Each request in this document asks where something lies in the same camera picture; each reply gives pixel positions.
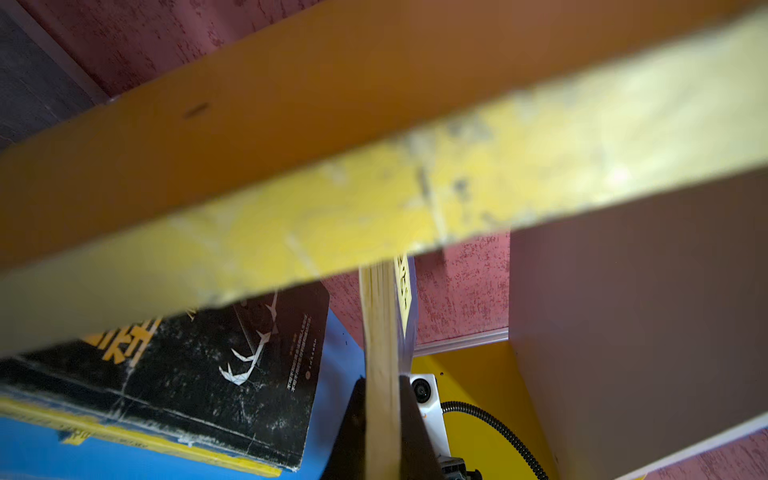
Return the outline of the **yellow cartoon book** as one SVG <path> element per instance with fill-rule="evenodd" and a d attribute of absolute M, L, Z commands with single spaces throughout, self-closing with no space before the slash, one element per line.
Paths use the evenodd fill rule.
<path fill-rule="evenodd" d="M 249 458 L 232 456 L 227 453 L 196 447 L 191 443 L 180 443 L 156 435 L 106 425 L 99 423 L 95 417 L 57 412 L 11 398 L 1 398 L 1 415 L 55 430 L 61 435 L 60 442 L 64 445 L 80 446 L 86 440 L 93 438 L 265 478 L 279 478 L 282 474 L 282 470 L 278 467 Z"/>

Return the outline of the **navy book with dragon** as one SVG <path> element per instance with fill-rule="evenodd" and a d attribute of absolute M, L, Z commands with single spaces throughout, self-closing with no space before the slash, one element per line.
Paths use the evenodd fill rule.
<path fill-rule="evenodd" d="M 405 479 L 400 336 L 395 261 L 359 270 L 365 343 L 366 479 Z"/>

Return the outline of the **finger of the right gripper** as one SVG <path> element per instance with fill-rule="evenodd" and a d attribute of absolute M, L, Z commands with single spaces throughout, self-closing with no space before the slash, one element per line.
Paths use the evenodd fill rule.
<path fill-rule="evenodd" d="M 401 402 L 400 479 L 443 479 L 408 376 L 399 378 Z M 366 379 L 354 385 L 321 479 L 363 479 L 366 433 Z"/>

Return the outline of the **black Murphy's law book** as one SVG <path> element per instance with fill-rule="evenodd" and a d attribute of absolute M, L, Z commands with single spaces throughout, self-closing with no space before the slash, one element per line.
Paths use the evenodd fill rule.
<path fill-rule="evenodd" d="M 15 355 L 1 398 L 295 471 L 329 301 L 312 283 Z"/>

